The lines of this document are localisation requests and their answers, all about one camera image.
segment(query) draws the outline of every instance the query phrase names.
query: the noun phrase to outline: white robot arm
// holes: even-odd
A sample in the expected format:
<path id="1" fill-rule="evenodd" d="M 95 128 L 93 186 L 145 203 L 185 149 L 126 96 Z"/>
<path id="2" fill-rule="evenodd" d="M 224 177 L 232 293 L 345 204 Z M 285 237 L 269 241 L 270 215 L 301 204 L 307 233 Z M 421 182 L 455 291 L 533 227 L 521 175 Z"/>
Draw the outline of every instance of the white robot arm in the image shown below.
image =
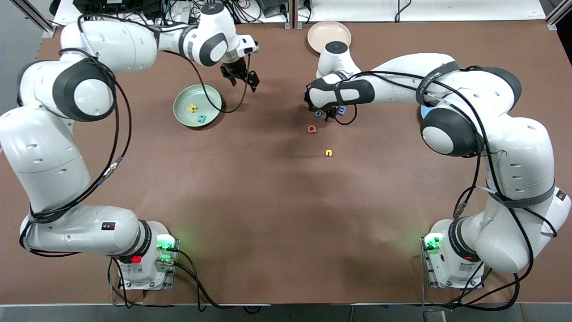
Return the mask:
<path id="1" fill-rule="evenodd" d="M 58 61 L 22 69 L 20 107 L 0 117 L 0 144 L 30 199 L 20 243 L 34 253 L 113 256 L 121 261 L 128 289 L 162 289 L 172 266 L 166 248 L 174 246 L 174 238 L 164 225 L 138 220 L 130 210 L 78 202 L 93 185 L 73 124 L 110 115 L 117 104 L 112 72 L 150 68 L 159 50 L 204 66 L 222 61 L 225 77 L 248 81 L 254 91 L 258 78 L 246 70 L 244 56 L 257 52 L 258 44 L 251 36 L 238 36 L 230 13 L 213 3 L 202 8 L 198 27 L 85 21 L 65 27 L 61 45 Z"/>
<path id="2" fill-rule="evenodd" d="M 528 210 L 558 230 L 571 202 L 554 186 L 554 156 L 546 128 L 535 120 L 507 114 L 521 93 L 520 82 L 513 74 L 478 66 L 463 70 L 452 57 L 436 53 L 398 57 L 374 68 L 373 73 L 360 74 L 350 62 L 347 46 L 334 52 L 328 45 L 320 55 L 317 75 L 329 74 L 313 81 L 305 94 L 310 111 L 321 110 L 335 117 L 342 105 L 431 104 L 435 108 L 421 123 L 420 133 L 432 150 L 449 156 L 479 154 L 487 159 L 490 197 L 485 210 L 441 220 L 424 238 L 428 269 L 435 277 L 431 286 L 463 288 L 471 276 L 474 279 L 470 284 L 476 285 L 483 273 L 481 262 L 500 272 L 523 269 L 531 259 L 511 211 L 530 240 L 533 256 L 542 251 L 555 231 Z M 476 125 L 479 120 L 473 109 L 451 89 L 471 103 L 485 138 L 482 128 Z"/>

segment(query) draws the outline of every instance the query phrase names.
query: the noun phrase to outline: black label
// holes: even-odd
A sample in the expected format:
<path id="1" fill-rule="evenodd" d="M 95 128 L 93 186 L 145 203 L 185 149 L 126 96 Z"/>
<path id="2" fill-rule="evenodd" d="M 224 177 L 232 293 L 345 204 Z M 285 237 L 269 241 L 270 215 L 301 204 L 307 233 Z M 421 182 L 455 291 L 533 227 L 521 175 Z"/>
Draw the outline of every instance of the black label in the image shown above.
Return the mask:
<path id="1" fill-rule="evenodd" d="M 104 222 L 101 224 L 101 230 L 115 230 L 114 222 Z"/>
<path id="2" fill-rule="evenodd" d="M 566 193 L 564 191 L 562 191 L 562 189 L 558 190 L 558 192 L 556 193 L 556 198 L 564 201 L 564 198 L 566 198 Z"/>

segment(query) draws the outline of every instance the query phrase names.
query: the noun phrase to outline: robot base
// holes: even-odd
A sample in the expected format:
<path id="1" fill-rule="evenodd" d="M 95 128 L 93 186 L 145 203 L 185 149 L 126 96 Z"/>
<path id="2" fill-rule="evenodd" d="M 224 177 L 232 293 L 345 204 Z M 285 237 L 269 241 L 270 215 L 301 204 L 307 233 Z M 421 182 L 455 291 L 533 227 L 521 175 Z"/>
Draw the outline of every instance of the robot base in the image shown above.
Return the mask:
<path id="1" fill-rule="evenodd" d="M 162 290 L 172 289 L 175 276 L 173 262 L 177 260 L 177 252 L 167 252 L 157 247 L 157 236 L 169 234 L 167 228 L 156 221 L 147 221 L 151 228 L 151 246 L 141 257 L 140 263 L 120 263 L 127 290 Z M 173 245 L 178 248 L 178 241 Z M 157 261 L 168 258 L 168 261 Z"/>
<path id="2" fill-rule="evenodd" d="M 481 263 L 467 261 L 452 250 L 447 238 L 447 231 L 452 222 L 451 219 L 438 221 L 429 234 L 421 238 L 427 279 L 429 287 L 432 288 L 464 288 L 467 280 Z M 435 249 L 426 250 L 429 245 Z M 480 283 L 483 271 L 484 267 L 481 266 L 479 272 L 469 282 L 469 287 Z"/>

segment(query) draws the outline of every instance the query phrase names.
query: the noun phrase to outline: green plate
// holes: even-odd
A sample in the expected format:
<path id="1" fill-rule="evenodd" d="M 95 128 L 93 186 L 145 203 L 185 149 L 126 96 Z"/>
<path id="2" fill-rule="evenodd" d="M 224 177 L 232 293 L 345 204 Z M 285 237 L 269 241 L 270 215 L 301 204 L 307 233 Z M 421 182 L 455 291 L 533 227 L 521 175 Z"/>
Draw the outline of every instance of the green plate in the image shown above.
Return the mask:
<path id="1" fill-rule="evenodd" d="M 211 102 L 217 107 L 221 108 L 223 106 L 223 100 L 216 89 L 205 85 L 206 92 L 209 95 Z M 197 108 L 194 113 L 189 111 L 191 104 L 194 104 Z M 209 101 L 206 99 L 205 91 L 202 85 L 193 85 L 182 90 L 175 102 L 173 103 L 173 112 L 175 117 L 179 122 L 190 127 L 202 127 L 210 122 L 219 115 L 219 111 L 214 108 Z M 204 115 L 204 122 L 199 122 L 200 115 Z"/>

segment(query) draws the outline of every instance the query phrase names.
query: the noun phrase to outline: brown table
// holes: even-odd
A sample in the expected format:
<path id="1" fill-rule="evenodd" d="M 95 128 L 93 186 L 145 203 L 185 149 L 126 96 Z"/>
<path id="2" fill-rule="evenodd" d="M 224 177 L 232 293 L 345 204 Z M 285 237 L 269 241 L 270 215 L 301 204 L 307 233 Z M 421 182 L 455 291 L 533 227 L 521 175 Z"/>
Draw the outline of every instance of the brown table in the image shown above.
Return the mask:
<path id="1" fill-rule="evenodd" d="M 352 56 L 363 69 L 404 54 L 443 52 L 465 66 L 514 72 L 523 93 L 511 114 L 548 128 L 557 185 L 572 191 L 571 68 L 557 34 L 543 21 L 347 26 Z M 470 184 L 474 159 L 427 148 L 415 104 L 363 105 L 347 127 L 315 118 L 303 102 L 318 61 L 306 44 L 308 28 L 243 25 L 238 31 L 260 42 L 261 52 L 252 57 L 260 87 L 238 112 L 203 130 L 186 128 L 173 116 L 177 94 L 198 83 L 184 60 L 160 53 L 153 68 L 118 76 L 134 112 L 132 145 L 89 203 L 132 209 L 141 219 L 164 223 L 220 303 L 420 302 L 418 238 L 450 217 Z M 44 40 L 38 59 L 56 59 L 58 50 L 58 37 Z M 238 102 L 241 87 L 232 88 L 218 68 L 200 72 L 230 107 Z M 311 124 L 318 134 L 307 134 Z M 95 174 L 108 157 L 112 117 L 76 124 L 74 132 Z M 326 149 L 333 150 L 332 158 L 324 156 Z M 49 259 L 20 249 L 26 195 L 4 157 L 0 170 L 0 302 L 109 302 L 102 255 Z M 476 193 L 466 214 L 480 211 L 485 197 Z M 568 220 L 538 256 L 519 301 L 572 301 L 571 253 Z M 494 275 L 487 289 L 510 279 Z M 193 288 L 187 278 L 179 279 L 173 290 L 147 293 L 145 303 L 193 303 Z M 487 301 L 505 301 L 511 292 Z M 432 289 L 427 300 L 456 294 Z"/>

